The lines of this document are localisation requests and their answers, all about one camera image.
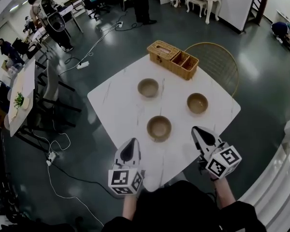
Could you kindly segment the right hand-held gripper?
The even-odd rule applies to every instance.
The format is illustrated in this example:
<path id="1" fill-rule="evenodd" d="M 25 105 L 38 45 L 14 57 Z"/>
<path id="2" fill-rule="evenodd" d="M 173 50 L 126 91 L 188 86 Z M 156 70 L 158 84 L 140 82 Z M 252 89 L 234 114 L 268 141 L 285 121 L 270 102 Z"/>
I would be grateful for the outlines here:
<path id="1" fill-rule="evenodd" d="M 214 178 L 224 178 L 232 173 L 242 157 L 233 145 L 222 143 L 221 138 L 211 129 L 205 127 L 192 127 L 191 135 L 196 148 L 202 155 L 209 155 L 199 160 L 201 170 L 208 171 Z M 212 152 L 212 146 L 218 146 Z"/>

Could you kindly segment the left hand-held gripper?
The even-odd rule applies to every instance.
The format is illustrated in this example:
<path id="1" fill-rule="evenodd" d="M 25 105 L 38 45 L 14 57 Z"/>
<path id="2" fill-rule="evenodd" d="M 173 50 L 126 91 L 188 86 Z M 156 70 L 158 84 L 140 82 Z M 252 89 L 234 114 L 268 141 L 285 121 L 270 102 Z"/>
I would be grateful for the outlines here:
<path id="1" fill-rule="evenodd" d="M 115 163 L 108 171 L 108 187 L 116 195 L 136 195 L 143 183 L 144 170 L 139 166 L 140 145 L 136 138 L 127 140 L 115 153 Z"/>

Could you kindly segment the beige ceramic bowl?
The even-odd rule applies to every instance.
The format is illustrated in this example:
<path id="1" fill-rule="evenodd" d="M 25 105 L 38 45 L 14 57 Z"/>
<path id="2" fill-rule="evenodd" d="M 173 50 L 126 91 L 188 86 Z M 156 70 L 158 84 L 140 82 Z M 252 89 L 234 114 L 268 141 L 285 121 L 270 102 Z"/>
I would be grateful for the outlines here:
<path id="1" fill-rule="evenodd" d="M 194 114 L 202 114 L 208 108 L 208 100 L 201 93 L 192 93 L 187 98 L 187 106 Z"/>
<path id="2" fill-rule="evenodd" d="M 158 93 L 159 84 L 152 78 L 146 78 L 139 82 L 137 90 L 144 97 L 153 98 Z"/>
<path id="3" fill-rule="evenodd" d="M 164 116 L 154 116 L 148 121 L 146 129 L 152 141 L 161 143 L 169 138 L 172 124 Z"/>

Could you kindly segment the person's right forearm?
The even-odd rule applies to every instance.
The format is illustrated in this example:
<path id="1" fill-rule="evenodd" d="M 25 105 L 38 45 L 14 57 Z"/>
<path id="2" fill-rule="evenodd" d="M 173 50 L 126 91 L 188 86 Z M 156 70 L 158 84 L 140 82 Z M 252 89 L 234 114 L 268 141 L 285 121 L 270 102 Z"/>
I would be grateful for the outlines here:
<path id="1" fill-rule="evenodd" d="M 227 178 L 224 177 L 212 183 L 214 184 L 217 192 L 220 209 L 236 202 Z"/>

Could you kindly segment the person's left forearm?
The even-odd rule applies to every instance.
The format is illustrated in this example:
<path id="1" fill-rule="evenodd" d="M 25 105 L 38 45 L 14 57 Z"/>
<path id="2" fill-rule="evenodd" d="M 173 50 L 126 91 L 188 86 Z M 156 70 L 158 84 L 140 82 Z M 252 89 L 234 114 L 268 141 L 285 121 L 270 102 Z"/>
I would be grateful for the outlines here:
<path id="1" fill-rule="evenodd" d="M 126 195 L 123 203 L 122 216 L 130 221 L 133 220 L 137 206 L 137 196 L 136 195 Z"/>

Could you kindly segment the person's black clothing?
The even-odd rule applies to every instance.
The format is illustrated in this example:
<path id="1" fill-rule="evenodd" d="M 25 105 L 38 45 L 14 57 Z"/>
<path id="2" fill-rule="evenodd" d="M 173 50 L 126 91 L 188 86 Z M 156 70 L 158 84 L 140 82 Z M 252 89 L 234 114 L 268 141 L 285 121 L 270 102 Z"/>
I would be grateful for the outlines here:
<path id="1" fill-rule="evenodd" d="M 142 191 L 130 221 L 122 215 L 101 232 L 266 232 L 255 208 L 235 203 L 220 209 L 192 183 L 181 180 L 154 192 Z"/>

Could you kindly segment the woven wicker basket box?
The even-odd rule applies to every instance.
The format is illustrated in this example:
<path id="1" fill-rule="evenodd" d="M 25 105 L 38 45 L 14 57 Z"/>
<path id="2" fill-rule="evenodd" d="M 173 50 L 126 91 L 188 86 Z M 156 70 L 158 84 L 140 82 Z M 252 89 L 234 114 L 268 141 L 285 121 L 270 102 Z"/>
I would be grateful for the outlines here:
<path id="1" fill-rule="evenodd" d="M 190 80 L 197 71 L 199 60 L 163 41 L 155 41 L 147 47 L 150 60 L 173 74 Z"/>

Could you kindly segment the grey dining chair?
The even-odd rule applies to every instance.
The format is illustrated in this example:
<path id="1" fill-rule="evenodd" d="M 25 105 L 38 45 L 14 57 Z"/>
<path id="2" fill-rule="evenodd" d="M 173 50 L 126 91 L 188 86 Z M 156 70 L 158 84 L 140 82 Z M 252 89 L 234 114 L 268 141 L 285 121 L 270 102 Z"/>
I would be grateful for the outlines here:
<path id="1" fill-rule="evenodd" d="M 75 89 L 61 81 L 59 74 L 57 73 L 56 69 L 51 66 L 49 60 L 46 61 L 46 66 L 43 72 L 38 75 L 38 84 L 43 86 L 42 91 L 37 93 L 37 105 L 41 112 L 62 125 L 75 128 L 75 124 L 55 115 L 56 107 L 65 108 L 78 113 L 82 112 L 82 110 L 64 104 L 59 100 L 60 86 L 72 92 L 75 92 Z"/>

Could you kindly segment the green potted plant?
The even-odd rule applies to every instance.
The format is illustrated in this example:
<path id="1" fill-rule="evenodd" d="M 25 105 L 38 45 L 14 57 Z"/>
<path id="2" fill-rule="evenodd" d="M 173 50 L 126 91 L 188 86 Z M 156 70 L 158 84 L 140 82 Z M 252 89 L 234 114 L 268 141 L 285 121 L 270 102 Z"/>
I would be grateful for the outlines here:
<path id="1" fill-rule="evenodd" d="M 18 92 L 14 100 L 14 107 L 16 109 L 22 108 L 23 110 L 26 110 L 29 107 L 29 98 L 24 97 L 22 93 Z"/>

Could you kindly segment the white side table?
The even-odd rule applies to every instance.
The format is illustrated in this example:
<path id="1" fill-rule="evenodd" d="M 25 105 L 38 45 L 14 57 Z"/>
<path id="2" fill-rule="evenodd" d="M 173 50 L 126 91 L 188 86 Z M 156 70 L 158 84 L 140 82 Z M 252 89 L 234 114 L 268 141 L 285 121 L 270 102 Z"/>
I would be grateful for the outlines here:
<path id="1" fill-rule="evenodd" d="M 30 59 L 11 83 L 10 107 L 8 112 L 10 136 L 13 137 L 25 122 L 33 108 L 33 91 L 35 88 L 35 58 Z M 24 97 L 25 107 L 15 108 L 14 101 L 18 94 Z"/>

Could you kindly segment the white ornate stool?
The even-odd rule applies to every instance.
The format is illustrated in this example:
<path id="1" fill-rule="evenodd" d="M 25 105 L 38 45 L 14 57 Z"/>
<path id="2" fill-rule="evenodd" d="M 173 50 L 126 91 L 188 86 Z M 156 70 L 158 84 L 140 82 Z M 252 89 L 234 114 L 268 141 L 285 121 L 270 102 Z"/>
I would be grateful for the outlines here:
<path id="1" fill-rule="evenodd" d="M 190 12 L 190 6 L 189 4 L 192 4 L 192 9 L 194 9 L 194 5 L 198 5 L 200 7 L 199 11 L 199 17 L 202 17 L 202 11 L 204 10 L 203 14 L 206 15 L 207 11 L 207 1 L 205 0 L 186 0 L 186 6 L 187 6 L 187 13 Z"/>

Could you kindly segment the black office chair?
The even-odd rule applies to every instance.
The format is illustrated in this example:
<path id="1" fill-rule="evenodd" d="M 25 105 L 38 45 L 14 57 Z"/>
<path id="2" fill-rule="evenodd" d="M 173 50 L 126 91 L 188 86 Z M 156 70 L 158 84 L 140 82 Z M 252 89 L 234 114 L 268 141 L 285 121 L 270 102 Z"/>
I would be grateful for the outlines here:
<path id="1" fill-rule="evenodd" d="M 101 12 L 110 13 L 110 7 L 106 5 L 106 0 L 81 0 L 82 6 L 90 19 L 98 20 Z"/>

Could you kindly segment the wooden staircase with black rail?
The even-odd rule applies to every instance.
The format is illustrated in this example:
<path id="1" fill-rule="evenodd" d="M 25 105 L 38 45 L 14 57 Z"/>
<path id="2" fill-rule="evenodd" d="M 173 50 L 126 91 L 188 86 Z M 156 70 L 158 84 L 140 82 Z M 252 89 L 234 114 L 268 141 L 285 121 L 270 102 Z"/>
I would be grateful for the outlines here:
<path id="1" fill-rule="evenodd" d="M 248 14 L 247 22 L 254 23 L 259 25 L 261 19 L 263 18 L 263 14 L 265 12 L 265 8 L 268 0 L 253 0 L 250 8 L 250 12 Z"/>

